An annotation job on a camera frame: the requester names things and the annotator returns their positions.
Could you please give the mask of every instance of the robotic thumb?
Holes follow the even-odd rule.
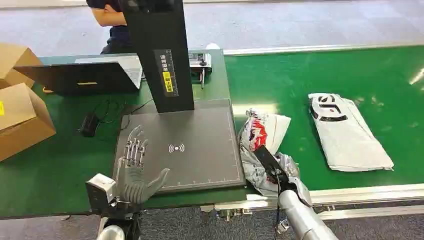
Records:
[[[153,181],[147,184],[147,188],[144,190],[144,193],[143,193],[144,199],[142,199],[142,202],[149,199],[151,196],[153,196],[153,194],[155,194],[159,189],[161,189],[164,186],[167,180],[169,171],[170,171],[169,168],[162,169],[162,171],[160,171],[157,178],[155,178]]]

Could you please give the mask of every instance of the metal frame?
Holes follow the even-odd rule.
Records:
[[[265,55],[277,53],[302,53],[302,52],[326,52],[326,51],[343,51],[343,50],[360,50],[360,49],[376,49],[376,48],[393,48],[393,47],[410,47],[423,46],[422,42],[405,42],[392,44],[368,44],[368,45],[315,45],[315,46],[286,46],[286,47],[263,47],[249,49],[231,49],[224,50],[226,56],[248,56],[248,55]]]
[[[371,186],[310,191],[314,207],[370,204],[424,200],[424,183],[408,185]],[[215,210],[271,210],[277,207],[276,197],[247,194],[247,200],[216,203]]]
[[[347,51],[422,45],[424,44],[417,42],[375,45],[318,45],[233,49],[224,50],[223,52],[225,56],[250,56],[277,53]],[[328,211],[324,211],[319,214],[323,220],[424,214],[424,205],[334,210],[335,206],[340,205],[424,200],[424,183],[314,190],[310,192],[310,196],[312,198],[314,207],[332,207],[333,210],[331,210],[331,208],[329,207]],[[257,194],[248,194],[246,195],[246,199],[247,200],[245,201],[216,203],[213,208],[216,211],[226,211],[234,209],[261,211],[273,210],[277,207],[276,197],[264,197]]]

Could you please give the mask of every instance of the silver robotic arm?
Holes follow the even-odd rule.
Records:
[[[306,186],[297,177],[289,177],[296,190],[287,189],[278,196],[278,205],[285,211],[290,226],[299,240],[337,240],[338,238],[312,209]]]
[[[264,145],[253,153],[267,176],[278,183],[278,206],[285,211],[297,239],[337,240],[314,212],[309,190],[300,180],[299,168],[292,158],[281,153],[273,156]]]

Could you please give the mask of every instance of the small device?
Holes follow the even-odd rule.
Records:
[[[191,75],[198,75],[201,89],[205,86],[206,75],[212,73],[212,56],[209,53],[189,53]]]
[[[96,135],[97,126],[100,124],[100,119],[94,112],[91,112],[85,116],[84,121],[82,122],[79,132],[83,137],[92,138]]]
[[[62,96],[135,93],[133,82],[118,62],[16,66],[16,71]]]
[[[108,209],[109,203],[116,196],[116,181],[100,173],[85,182],[85,187],[91,209],[96,212]]]

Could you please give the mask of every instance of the plastic package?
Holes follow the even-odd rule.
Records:
[[[254,109],[246,111],[246,115],[248,119],[238,134],[244,175],[262,195],[277,197],[277,184],[268,179],[253,151],[265,145],[289,175],[298,177],[299,169],[292,157],[277,153],[291,119],[283,115],[258,113]]]
[[[392,160],[353,101],[332,93],[312,93],[308,97],[310,113],[332,170],[392,170]]]

